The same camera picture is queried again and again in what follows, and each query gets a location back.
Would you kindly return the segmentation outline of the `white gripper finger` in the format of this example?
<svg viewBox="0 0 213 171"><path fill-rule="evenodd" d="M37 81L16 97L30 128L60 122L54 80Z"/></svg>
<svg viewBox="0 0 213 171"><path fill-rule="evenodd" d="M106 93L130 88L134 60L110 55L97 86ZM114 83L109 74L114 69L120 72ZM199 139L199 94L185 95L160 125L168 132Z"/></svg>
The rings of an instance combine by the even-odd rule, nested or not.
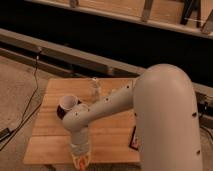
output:
<svg viewBox="0 0 213 171"><path fill-rule="evenodd" d="M86 166L89 166L90 162L91 162L91 155L86 155L86 156L85 156L85 163L86 163Z"/></svg>
<svg viewBox="0 0 213 171"><path fill-rule="evenodd" d="M79 159L78 157L77 157L77 158L76 158L76 157L72 157L73 165L74 165L74 167L75 167L77 170L80 169L78 159Z"/></svg>

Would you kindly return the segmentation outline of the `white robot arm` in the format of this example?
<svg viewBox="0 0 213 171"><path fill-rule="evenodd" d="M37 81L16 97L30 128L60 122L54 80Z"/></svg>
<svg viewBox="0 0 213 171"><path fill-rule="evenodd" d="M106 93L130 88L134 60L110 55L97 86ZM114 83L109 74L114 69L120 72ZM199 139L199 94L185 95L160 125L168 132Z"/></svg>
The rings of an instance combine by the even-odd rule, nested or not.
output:
<svg viewBox="0 0 213 171"><path fill-rule="evenodd" d="M74 154L89 151L91 122L131 110L143 171L203 171L195 90L179 67L157 64L87 108L62 119Z"/></svg>

